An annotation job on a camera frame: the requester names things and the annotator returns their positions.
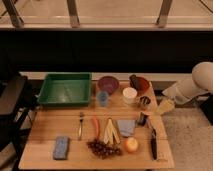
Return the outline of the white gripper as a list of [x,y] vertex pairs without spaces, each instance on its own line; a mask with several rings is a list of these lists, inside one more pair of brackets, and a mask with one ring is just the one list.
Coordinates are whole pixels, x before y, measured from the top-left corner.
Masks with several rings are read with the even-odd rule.
[[156,113],[158,115],[163,115],[164,113],[173,110],[175,108],[175,103],[178,105],[183,105],[190,101],[190,98],[185,97],[183,93],[178,89],[177,83],[174,83],[170,87],[163,90],[162,94],[169,99],[163,99],[160,102],[159,106],[156,109]]

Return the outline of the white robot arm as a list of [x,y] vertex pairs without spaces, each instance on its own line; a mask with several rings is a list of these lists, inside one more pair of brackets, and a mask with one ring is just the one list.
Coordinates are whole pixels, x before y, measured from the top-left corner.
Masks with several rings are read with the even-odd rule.
[[166,88],[164,98],[155,110],[155,114],[163,115],[183,105],[199,95],[213,94],[213,62],[200,62],[192,69],[190,77],[178,81]]

